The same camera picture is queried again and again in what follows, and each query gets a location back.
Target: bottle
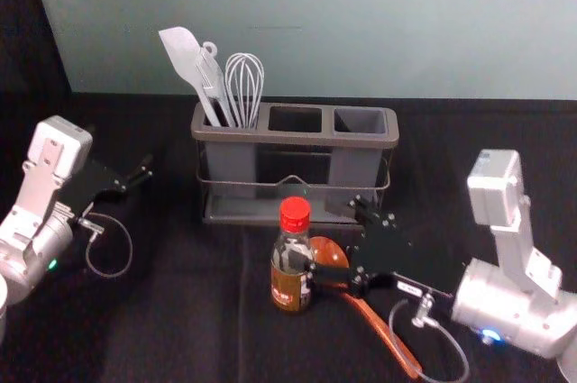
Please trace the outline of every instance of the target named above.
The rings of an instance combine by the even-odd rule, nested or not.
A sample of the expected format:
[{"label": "bottle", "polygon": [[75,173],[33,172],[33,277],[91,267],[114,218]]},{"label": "bottle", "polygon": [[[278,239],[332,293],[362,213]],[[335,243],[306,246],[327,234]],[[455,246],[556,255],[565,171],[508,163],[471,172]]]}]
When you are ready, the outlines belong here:
[{"label": "bottle", "polygon": [[310,204],[292,196],[280,204],[280,234],[270,258],[270,294],[280,309],[300,312],[310,303],[305,262],[313,259],[308,240]]}]

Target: bottle label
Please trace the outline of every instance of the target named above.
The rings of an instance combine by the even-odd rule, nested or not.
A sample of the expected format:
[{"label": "bottle label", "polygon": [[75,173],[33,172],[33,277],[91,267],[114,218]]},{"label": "bottle label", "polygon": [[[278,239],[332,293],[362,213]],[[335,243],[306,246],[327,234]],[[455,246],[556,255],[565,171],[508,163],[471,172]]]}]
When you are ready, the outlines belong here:
[{"label": "bottle label", "polygon": [[270,294],[272,301],[285,311],[301,311],[308,306],[311,292],[307,286],[307,274],[288,274],[270,265]]}]

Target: dark curtain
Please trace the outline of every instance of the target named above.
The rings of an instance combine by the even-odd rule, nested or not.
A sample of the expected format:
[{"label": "dark curtain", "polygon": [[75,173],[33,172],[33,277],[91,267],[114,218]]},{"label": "dark curtain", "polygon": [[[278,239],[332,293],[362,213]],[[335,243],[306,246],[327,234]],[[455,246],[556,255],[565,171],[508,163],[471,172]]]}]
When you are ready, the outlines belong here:
[{"label": "dark curtain", "polygon": [[59,105],[70,94],[41,0],[0,0],[2,101]]}]

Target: wooden spoon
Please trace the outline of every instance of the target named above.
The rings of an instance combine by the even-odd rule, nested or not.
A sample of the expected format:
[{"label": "wooden spoon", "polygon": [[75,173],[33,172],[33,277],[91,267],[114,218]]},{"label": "wooden spoon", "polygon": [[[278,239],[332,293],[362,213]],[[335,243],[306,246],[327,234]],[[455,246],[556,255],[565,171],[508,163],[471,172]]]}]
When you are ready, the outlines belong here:
[{"label": "wooden spoon", "polygon": [[[349,261],[346,258],[341,247],[331,239],[322,236],[316,236],[310,240],[311,248],[313,249],[313,255],[315,261],[319,264],[325,266],[336,266],[339,268],[348,268]],[[403,354],[408,358],[413,365],[413,367],[408,364],[405,359],[398,354],[397,349],[392,343],[391,333],[389,326],[375,313],[372,308],[363,299],[357,299],[346,293],[340,293],[340,296],[345,299],[349,304],[353,305],[361,314],[364,316],[367,323],[374,329],[374,331],[379,335],[379,337],[385,342],[387,347],[393,353],[393,356],[397,359],[398,363],[405,370],[407,375],[411,378],[418,378],[418,374],[415,372],[414,368],[422,371],[421,365],[418,363],[417,359],[407,348],[407,346],[399,339],[396,338],[398,347],[403,351]]]}]

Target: gray utensil holder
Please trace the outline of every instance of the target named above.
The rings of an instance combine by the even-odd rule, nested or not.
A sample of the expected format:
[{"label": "gray utensil holder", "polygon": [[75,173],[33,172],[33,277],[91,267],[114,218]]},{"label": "gray utensil holder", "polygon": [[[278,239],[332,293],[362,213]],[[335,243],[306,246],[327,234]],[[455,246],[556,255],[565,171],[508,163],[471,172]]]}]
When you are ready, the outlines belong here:
[{"label": "gray utensil holder", "polygon": [[261,103],[255,129],[214,127],[197,104],[191,131],[209,223],[277,223],[290,195],[313,205],[313,222],[353,223],[324,201],[363,195],[380,203],[398,124],[388,108]]}]

